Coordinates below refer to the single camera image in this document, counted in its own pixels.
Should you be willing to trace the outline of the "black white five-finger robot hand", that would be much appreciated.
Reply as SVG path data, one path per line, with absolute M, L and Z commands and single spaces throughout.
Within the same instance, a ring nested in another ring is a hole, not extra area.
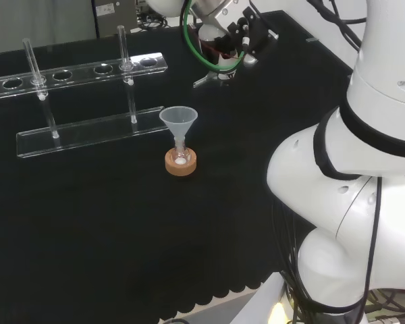
M 189 11 L 202 25 L 193 30 L 184 23 L 184 40 L 209 70 L 195 87 L 209 79 L 233 78 L 242 66 L 251 68 L 279 40 L 279 30 L 252 1 L 195 1 Z

